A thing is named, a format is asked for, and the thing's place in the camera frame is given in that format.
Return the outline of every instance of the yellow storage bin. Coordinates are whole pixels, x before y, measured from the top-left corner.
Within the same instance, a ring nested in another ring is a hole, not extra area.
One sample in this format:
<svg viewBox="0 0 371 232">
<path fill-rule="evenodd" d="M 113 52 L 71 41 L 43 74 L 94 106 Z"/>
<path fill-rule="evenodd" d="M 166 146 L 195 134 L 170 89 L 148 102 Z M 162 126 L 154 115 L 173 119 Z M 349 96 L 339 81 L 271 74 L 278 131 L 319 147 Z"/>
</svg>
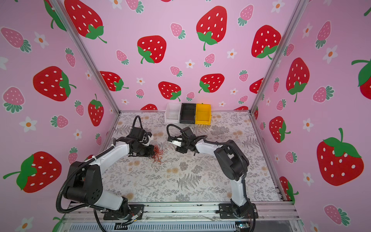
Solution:
<svg viewBox="0 0 371 232">
<path fill-rule="evenodd" d="M 210 125 L 211 123 L 211 105 L 196 104 L 195 124 Z"/>
</svg>

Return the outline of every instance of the black bracket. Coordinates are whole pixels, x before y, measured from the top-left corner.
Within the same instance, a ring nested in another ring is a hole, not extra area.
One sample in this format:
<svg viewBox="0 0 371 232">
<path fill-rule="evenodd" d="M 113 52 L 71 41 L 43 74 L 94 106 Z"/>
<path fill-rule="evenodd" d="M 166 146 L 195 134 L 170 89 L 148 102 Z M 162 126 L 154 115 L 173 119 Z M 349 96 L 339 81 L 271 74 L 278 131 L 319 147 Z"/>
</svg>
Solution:
<svg viewBox="0 0 371 232">
<path fill-rule="evenodd" d="M 129 205 L 129 207 L 130 207 L 130 211 L 134 215 L 137 214 L 137 213 L 139 213 L 139 211 L 142 210 L 142 213 L 137 217 L 137 220 L 141 220 L 142 219 L 142 215 L 143 215 L 144 205 Z M 128 220 L 131 217 L 132 217 L 132 215 L 131 214 L 128 214 L 128 217 L 125 218 L 124 220 Z M 108 211 L 107 213 L 104 214 L 103 220 L 120 220 L 120 219 L 117 218 L 117 217 L 115 217 L 113 215 L 113 212 L 112 211 Z"/>
<path fill-rule="evenodd" d="M 236 217 L 232 212 L 232 204 L 219 204 L 219 213 L 221 219 L 253 219 L 253 215 L 255 215 L 255 219 L 259 218 L 257 213 L 256 205 L 252 203 L 253 207 L 249 207 L 247 209 L 247 214 L 242 217 Z"/>
</svg>

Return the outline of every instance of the black cable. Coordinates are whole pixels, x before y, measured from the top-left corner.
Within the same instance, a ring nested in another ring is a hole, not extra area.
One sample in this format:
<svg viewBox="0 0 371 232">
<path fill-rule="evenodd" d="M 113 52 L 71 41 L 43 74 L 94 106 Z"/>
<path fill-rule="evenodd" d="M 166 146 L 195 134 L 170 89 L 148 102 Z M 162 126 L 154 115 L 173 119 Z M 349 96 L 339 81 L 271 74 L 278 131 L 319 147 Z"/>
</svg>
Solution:
<svg viewBox="0 0 371 232">
<path fill-rule="evenodd" d="M 100 153 L 99 155 L 96 156 L 96 158 L 100 158 L 102 156 L 104 156 L 105 154 L 107 154 L 109 151 L 113 150 L 115 147 L 114 146 L 111 146 L 110 148 L 108 148 L 107 150 L 103 151 L 102 153 Z M 70 208 L 70 209 L 63 209 L 62 206 L 61 206 L 61 201 L 62 201 L 62 196 L 63 196 L 63 192 L 65 191 L 65 189 L 67 188 L 67 185 L 68 183 L 72 180 L 72 178 L 81 171 L 81 169 L 83 169 L 84 167 L 86 167 L 87 165 L 91 164 L 92 162 L 94 162 L 95 159 L 90 159 L 88 160 L 87 162 L 83 163 L 82 165 L 80 165 L 78 168 L 76 168 L 72 173 L 71 175 L 69 175 L 66 179 L 66 181 L 63 183 L 62 187 L 60 188 L 59 190 L 59 193 L 58 193 L 58 196 L 57 196 L 57 200 L 55 202 L 55 207 L 57 209 L 57 211 L 59 213 L 70 213 L 74 210 L 77 210 L 77 209 L 80 209 L 82 207 L 87 207 L 89 206 L 88 204 L 80 204 L 78 206 L 75 206 L 73 208 Z"/>
</svg>

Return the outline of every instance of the pink strawberry print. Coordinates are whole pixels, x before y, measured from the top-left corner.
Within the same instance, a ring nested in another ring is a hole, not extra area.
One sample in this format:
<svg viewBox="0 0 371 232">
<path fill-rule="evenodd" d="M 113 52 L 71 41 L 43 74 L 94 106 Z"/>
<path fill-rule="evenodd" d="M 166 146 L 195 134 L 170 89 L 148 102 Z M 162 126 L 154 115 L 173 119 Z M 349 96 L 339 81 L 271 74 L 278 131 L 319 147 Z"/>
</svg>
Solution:
<svg viewBox="0 0 371 232">
<path fill-rule="evenodd" d="M 97 133 L 97 134 L 95 135 L 95 139 L 96 139 L 96 143 L 97 143 L 99 146 L 102 145 L 102 136 L 101 136 L 101 134 Z"/>
<path fill-rule="evenodd" d="M 330 36 L 330 33 L 331 33 L 331 21 L 327 21 L 318 32 L 316 41 L 317 49 L 320 49 L 326 43 L 326 39 Z"/>
<path fill-rule="evenodd" d="M 265 129 L 265 122 L 260 123 L 260 129 L 263 131 Z"/>
<path fill-rule="evenodd" d="M 350 225 L 350 218 L 342 209 L 336 208 L 334 205 L 326 205 L 324 207 L 325 214 L 338 225 L 343 223 L 344 226 Z"/>
<path fill-rule="evenodd" d="M 215 61 L 215 54 L 211 53 L 205 57 L 204 66 L 208 68 L 211 66 L 212 63 L 214 63 L 214 61 Z"/>
<path fill-rule="evenodd" d="M 182 71 L 178 67 L 175 67 L 175 66 L 171 66 L 170 71 L 174 76 L 177 76 L 177 77 L 180 77 L 183 75 Z"/>
<path fill-rule="evenodd" d="M 285 50 L 283 51 L 283 55 L 289 56 L 293 50 L 294 50 L 294 45 L 290 43 L 288 46 L 286 46 Z"/>
<path fill-rule="evenodd" d="M 5 107 L 6 111 L 14 114 L 19 113 L 23 109 L 22 105 L 24 104 L 24 97 L 17 87 L 9 87 L 4 92 L 3 99 L 5 101 L 3 106 Z"/>
<path fill-rule="evenodd" d="M 144 97 L 144 91 L 142 89 L 138 89 L 136 92 L 138 98 Z"/>
<path fill-rule="evenodd" d="M 248 98 L 247 95 L 241 97 L 240 100 L 238 101 L 238 104 L 244 104 L 247 101 L 247 98 Z"/>
<path fill-rule="evenodd" d="M 296 163 L 296 161 L 298 160 L 296 153 L 290 151 L 286 153 L 285 158 L 290 164 Z"/>
<path fill-rule="evenodd" d="M 187 101 L 192 101 L 194 99 L 194 92 L 189 92 L 186 99 Z"/>
<path fill-rule="evenodd" d="M 79 100 L 75 101 L 75 108 L 76 108 L 76 113 L 80 116 L 84 115 L 84 106 L 81 105 L 81 102 Z"/>
<path fill-rule="evenodd" d="M 64 128 L 68 125 L 68 119 L 63 115 L 59 115 L 58 117 L 54 116 L 50 123 L 53 127 Z"/>
<path fill-rule="evenodd" d="M 77 160 L 77 148 L 72 147 L 70 153 L 68 154 L 68 162 L 72 164 Z"/>
<path fill-rule="evenodd" d="M 242 70 L 242 71 L 240 72 L 239 79 L 240 79 L 242 82 L 247 81 L 248 77 L 249 77 L 249 75 L 248 75 L 248 73 L 247 73 L 246 70 Z"/>
<path fill-rule="evenodd" d="M 276 77 L 275 83 L 273 84 L 273 92 L 277 92 L 278 87 L 279 87 L 279 78 Z"/>
<path fill-rule="evenodd" d="M 285 107 L 286 107 L 286 100 L 285 99 L 279 100 L 276 106 L 277 110 L 281 111 Z"/>
<path fill-rule="evenodd" d="M 28 40 L 23 39 L 21 33 L 7 27 L 1 27 L 0 31 L 11 46 L 19 48 L 22 52 L 29 53 L 31 51 L 30 43 Z"/>
<path fill-rule="evenodd" d="M 71 67 L 74 67 L 75 64 L 76 64 L 76 59 L 73 56 L 72 50 L 70 48 L 66 48 L 65 52 L 66 52 L 66 60 L 67 60 L 67 62 L 70 64 Z"/>
<path fill-rule="evenodd" d="M 135 10 L 137 14 L 141 14 L 144 11 L 144 6 L 142 5 L 141 1 L 138 0 L 126 0 L 129 8 L 131 10 Z"/>
<path fill-rule="evenodd" d="M 314 94 L 313 94 L 313 101 L 323 103 L 325 100 L 330 100 L 334 96 L 335 90 L 331 86 L 324 86 L 320 87 Z"/>
<path fill-rule="evenodd" d="M 173 36 L 178 37 L 178 39 L 184 39 L 186 37 L 186 32 L 183 30 L 182 26 L 178 23 L 172 23 L 170 25 L 171 32 Z"/>
<path fill-rule="evenodd" d="M 243 27 L 253 16 L 254 6 L 252 4 L 245 7 L 240 12 L 240 17 L 238 18 L 238 25 Z"/>
<path fill-rule="evenodd" d="M 123 53 L 122 51 L 120 50 L 116 50 L 116 57 L 119 61 L 121 61 L 121 63 L 123 65 L 128 65 L 129 64 L 129 60 L 128 60 L 128 57 L 125 55 L 125 53 Z"/>
</svg>

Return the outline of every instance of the robotic arm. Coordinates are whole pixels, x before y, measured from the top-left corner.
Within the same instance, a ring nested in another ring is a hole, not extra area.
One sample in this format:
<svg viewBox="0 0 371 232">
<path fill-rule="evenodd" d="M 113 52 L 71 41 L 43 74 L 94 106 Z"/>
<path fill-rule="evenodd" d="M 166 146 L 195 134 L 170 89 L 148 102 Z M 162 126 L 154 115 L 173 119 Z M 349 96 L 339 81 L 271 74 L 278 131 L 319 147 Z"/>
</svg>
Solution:
<svg viewBox="0 0 371 232">
<path fill-rule="evenodd" d="M 176 127 L 181 135 L 172 137 L 169 127 Z M 206 135 L 196 136 L 189 127 L 184 129 L 176 125 L 169 124 L 166 128 L 168 140 L 175 144 L 176 151 L 187 153 L 188 150 L 196 153 L 206 153 L 215 156 L 219 162 L 224 175 L 230 179 L 232 186 L 232 212 L 237 218 L 243 218 L 251 209 L 252 204 L 246 196 L 245 176 L 249 161 L 233 140 L 225 143 L 211 142 L 206 140 Z"/>
</svg>

